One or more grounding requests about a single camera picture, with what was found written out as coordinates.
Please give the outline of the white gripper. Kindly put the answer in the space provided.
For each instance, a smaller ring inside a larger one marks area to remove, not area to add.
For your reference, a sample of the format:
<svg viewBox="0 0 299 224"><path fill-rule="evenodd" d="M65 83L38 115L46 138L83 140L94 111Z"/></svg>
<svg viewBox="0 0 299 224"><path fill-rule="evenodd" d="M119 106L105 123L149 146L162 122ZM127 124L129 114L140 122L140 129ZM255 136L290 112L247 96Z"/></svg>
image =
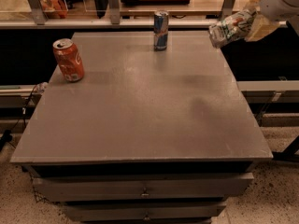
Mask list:
<svg viewBox="0 0 299 224"><path fill-rule="evenodd" d="M286 21L299 14L299 0L248 0L244 9L259 12L245 37L247 42L259 41L279 27L278 21Z"/></svg>

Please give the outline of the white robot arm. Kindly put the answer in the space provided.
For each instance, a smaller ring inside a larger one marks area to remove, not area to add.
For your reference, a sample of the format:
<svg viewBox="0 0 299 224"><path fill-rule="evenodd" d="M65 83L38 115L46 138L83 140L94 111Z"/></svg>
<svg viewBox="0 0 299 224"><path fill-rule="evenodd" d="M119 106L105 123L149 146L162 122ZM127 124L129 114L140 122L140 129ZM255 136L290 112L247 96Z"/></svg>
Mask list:
<svg viewBox="0 0 299 224"><path fill-rule="evenodd" d="M254 42L272 34L285 21L298 30L299 0L249 0L246 8L255 8L257 15L245 37Z"/></svg>

